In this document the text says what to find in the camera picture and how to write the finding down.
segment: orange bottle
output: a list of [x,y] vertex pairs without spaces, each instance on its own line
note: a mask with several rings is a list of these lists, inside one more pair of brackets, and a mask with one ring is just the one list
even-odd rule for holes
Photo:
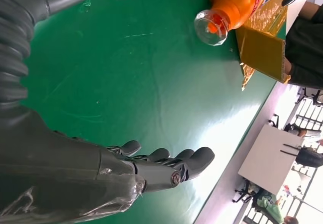
[[195,20],[197,35],[209,45],[221,45],[228,32],[241,26],[264,0],[214,0],[211,10],[198,13]]

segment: green table surface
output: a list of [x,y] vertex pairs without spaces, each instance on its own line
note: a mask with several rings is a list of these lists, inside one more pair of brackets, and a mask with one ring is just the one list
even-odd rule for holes
[[234,33],[219,47],[196,37],[195,16],[209,6],[91,0],[36,27],[25,104],[50,128],[104,146],[136,139],[142,154],[208,146],[216,155],[197,179],[95,223],[193,223],[272,90],[274,80],[257,72],[241,90]]

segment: gray robotic forearm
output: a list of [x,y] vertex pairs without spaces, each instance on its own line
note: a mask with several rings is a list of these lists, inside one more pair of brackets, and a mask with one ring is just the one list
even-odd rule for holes
[[[122,196],[125,188],[116,184],[120,178],[137,176],[142,180],[138,182],[142,183],[138,187],[140,193],[169,189],[196,177],[214,158],[209,148],[196,152],[187,149],[175,158],[170,158],[166,149],[131,157],[140,149],[138,142],[105,148],[68,138],[49,130],[35,111],[20,105],[19,101],[27,97],[27,89],[20,81],[28,75],[28,68],[23,61],[30,54],[34,26],[82,1],[0,0],[0,190],[10,186],[8,191],[13,192],[0,201],[0,223],[45,223],[30,216],[11,217],[27,210],[26,205],[30,201],[33,208],[35,205],[42,211],[51,210],[50,213],[60,217],[48,217],[52,222],[82,220],[82,216],[91,211],[98,217],[105,216],[109,211],[112,213],[111,209],[120,209],[115,203],[109,205],[109,209],[103,204],[108,192],[113,195],[112,199]],[[111,181],[107,188],[106,183],[112,176],[118,176],[118,181]],[[17,196],[15,190],[23,194]],[[63,194],[51,195],[51,190]],[[79,199],[79,192],[91,195]],[[22,206],[17,204],[25,198]],[[61,209],[65,203],[69,212]]]

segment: person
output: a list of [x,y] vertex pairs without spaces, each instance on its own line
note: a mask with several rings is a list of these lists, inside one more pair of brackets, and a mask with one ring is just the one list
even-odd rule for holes
[[290,84],[323,89],[323,6],[306,2],[286,36]]
[[283,217],[279,204],[282,198],[277,198],[268,191],[263,190],[254,202],[253,207],[256,211],[260,211],[272,222],[278,224],[299,224],[298,220],[292,216]]
[[[287,124],[284,129],[284,131],[289,132],[291,134],[294,134],[302,138],[314,138],[314,139],[321,138],[321,130],[309,130],[309,129],[300,128],[296,125],[295,123]],[[300,152],[296,156],[297,157],[295,161],[297,164],[301,164],[301,165],[308,166],[308,167],[321,167],[323,165],[323,154],[318,153],[316,149],[313,149],[312,147],[301,147],[300,149]]]

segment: person's arm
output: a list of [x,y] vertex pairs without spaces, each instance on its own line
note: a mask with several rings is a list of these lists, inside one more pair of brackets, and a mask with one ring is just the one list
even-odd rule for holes
[[319,9],[318,5],[311,3],[311,2],[306,2],[304,6],[300,10],[299,16],[306,19],[306,20],[312,20],[315,14]]
[[282,196],[280,196],[279,199],[278,199],[275,202],[275,204],[279,205],[279,203],[281,201],[282,198],[283,198]]

